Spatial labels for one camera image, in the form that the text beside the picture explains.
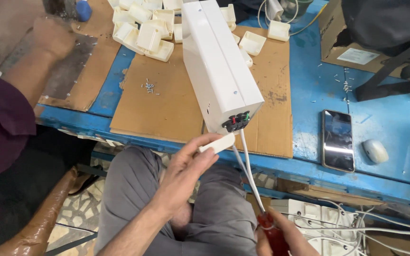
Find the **phone screen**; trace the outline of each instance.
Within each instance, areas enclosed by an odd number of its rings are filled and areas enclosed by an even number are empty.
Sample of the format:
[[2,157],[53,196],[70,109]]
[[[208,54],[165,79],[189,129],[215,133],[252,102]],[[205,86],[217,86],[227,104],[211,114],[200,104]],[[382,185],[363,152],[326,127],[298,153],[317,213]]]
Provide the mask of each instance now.
[[354,172],[354,147],[352,145],[350,115],[324,110],[322,132],[324,165]]

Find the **computer mouse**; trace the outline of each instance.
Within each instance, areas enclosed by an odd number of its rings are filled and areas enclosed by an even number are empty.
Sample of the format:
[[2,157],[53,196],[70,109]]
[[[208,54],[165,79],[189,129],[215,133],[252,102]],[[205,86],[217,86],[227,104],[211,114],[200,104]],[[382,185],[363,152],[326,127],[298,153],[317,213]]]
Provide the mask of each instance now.
[[363,142],[363,149],[368,155],[369,159],[373,162],[380,164],[389,160],[389,155],[387,150],[385,150],[384,145],[379,140],[369,139]]

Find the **gray pants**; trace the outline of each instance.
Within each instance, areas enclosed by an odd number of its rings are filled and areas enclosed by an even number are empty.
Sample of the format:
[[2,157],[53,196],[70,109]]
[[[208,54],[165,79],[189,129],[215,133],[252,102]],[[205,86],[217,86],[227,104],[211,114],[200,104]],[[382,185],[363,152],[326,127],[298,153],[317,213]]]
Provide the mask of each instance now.
[[[97,254],[150,201],[158,189],[161,158],[149,149],[128,147],[108,170],[99,216]],[[256,255],[256,217],[238,171],[214,165],[201,178],[185,242],[167,222],[145,255]]]

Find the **tiled floor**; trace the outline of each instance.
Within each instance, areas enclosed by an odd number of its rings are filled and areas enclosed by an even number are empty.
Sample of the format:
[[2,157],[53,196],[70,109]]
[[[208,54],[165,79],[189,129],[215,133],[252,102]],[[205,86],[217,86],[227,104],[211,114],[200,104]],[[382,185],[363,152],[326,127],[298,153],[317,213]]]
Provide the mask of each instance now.
[[[157,153],[162,157],[163,164],[168,166],[170,162],[171,155],[165,153]],[[110,166],[110,162],[92,159],[91,165],[101,165],[104,170],[107,171]],[[254,174],[254,180],[257,186],[266,187],[272,189],[276,186],[276,179],[268,177],[265,174]],[[84,191],[81,195],[76,195],[73,197],[68,197],[63,207],[60,210],[58,223],[67,224],[75,227],[80,227],[88,230],[98,231],[98,221],[99,213],[101,211],[101,199],[102,192],[105,186],[105,179],[100,178],[96,183]],[[200,181],[197,181],[194,192],[191,195],[189,202],[193,203],[197,197],[197,190],[199,189]],[[63,246],[72,241],[81,239],[85,236],[90,235],[85,231],[73,230],[66,227],[56,225],[53,232],[48,240],[48,251],[54,248]],[[92,248],[94,240],[89,241],[85,244],[79,245],[75,248],[69,249],[61,254],[60,256],[86,256],[88,250]]]

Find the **blue workbench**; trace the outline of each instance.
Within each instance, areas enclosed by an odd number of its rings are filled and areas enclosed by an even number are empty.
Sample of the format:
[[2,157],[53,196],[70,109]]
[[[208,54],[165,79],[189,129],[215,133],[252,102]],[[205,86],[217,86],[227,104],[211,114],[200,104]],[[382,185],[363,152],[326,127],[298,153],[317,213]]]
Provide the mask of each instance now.
[[[292,25],[292,31],[304,27],[325,4],[316,0],[303,19]],[[258,26],[254,16],[240,23]],[[115,57],[102,89],[88,112],[44,106],[40,122],[89,137],[100,137],[156,151],[175,153],[181,144],[110,133],[110,122],[122,90],[123,69],[129,67],[135,53],[122,46]],[[293,116],[293,159],[251,155],[253,172],[273,174],[302,183],[313,184],[354,195],[410,205],[410,94],[356,102],[349,92],[350,103],[343,101],[343,81],[354,87],[373,74],[331,65],[320,61],[320,36],[317,20],[303,32],[290,38],[290,81]],[[399,79],[388,78],[387,82]],[[353,120],[356,172],[348,174],[320,164],[321,111],[332,109],[349,113]],[[369,138],[380,140],[389,161],[373,165],[361,143]],[[232,152],[220,153],[220,161],[237,166]]]

